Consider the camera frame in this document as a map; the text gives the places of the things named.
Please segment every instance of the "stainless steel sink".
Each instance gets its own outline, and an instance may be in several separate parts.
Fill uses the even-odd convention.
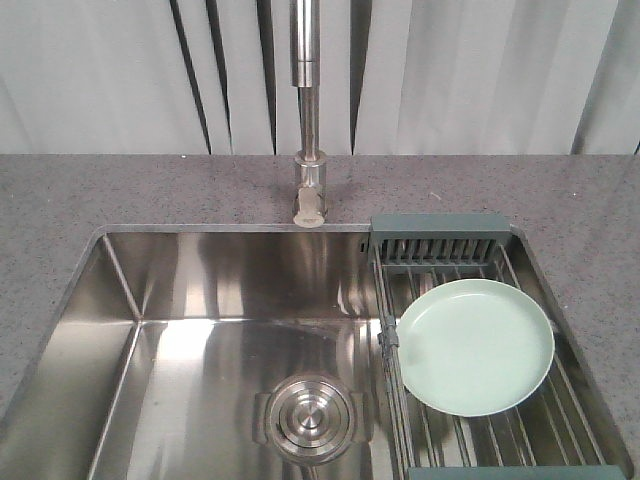
[[[501,455],[495,442],[512,417],[476,425],[405,397],[378,341],[380,278],[367,227],[122,230],[85,253],[34,377],[3,423],[0,478],[400,479],[407,466],[454,464],[456,455],[462,465],[517,464],[529,453],[539,465],[567,460],[546,446],[537,407],[520,418],[533,451],[516,445]],[[522,278],[535,280],[523,244],[508,248],[515,268],[529,272]],[[395,313],[427,288],[389,262],[376,268],[390,269],[392,293],[382,294],[395,298]],[[602,458],[582,460],[619,464],[630,476],[559,328],[562,374],[583,406],[565,417],[580,426],[580,415],[595,415],[584,435],[604,445]],[[459,435],[470,441],[462,457],[451,453]],[[568,458],[580,461],[573,451]]]

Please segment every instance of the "gray countertop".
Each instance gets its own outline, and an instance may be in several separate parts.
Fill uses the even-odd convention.
[[[330,223],[500,212],[521,227],[640,466],[640,163],[632,156],[339,157]],[[0,417],[83,249],[114,223],[290,223],[286,157],[0,156]]]

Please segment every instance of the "faucet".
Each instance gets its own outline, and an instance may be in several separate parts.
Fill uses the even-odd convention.
[[[293,221],[319,227],[327,214],[326,156],[318,148],[320,14],[318,0],[291,0],[291,83],[298,88],[301,150],[295,156]]]

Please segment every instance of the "light green plate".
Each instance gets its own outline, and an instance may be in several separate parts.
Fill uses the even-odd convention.
[[[522,291],[493,280],[430,290],[405,311],[397,332],[405,386],[452,415],[513,407],[538,388],[553,360],[544,311]]]

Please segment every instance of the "sink drain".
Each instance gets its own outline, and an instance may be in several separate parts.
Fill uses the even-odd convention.
[[[271,396],[266,434],[290,461],[318,465],[333,460],[350,445],[354,412],[350,396],[325,377],[295,377]]]

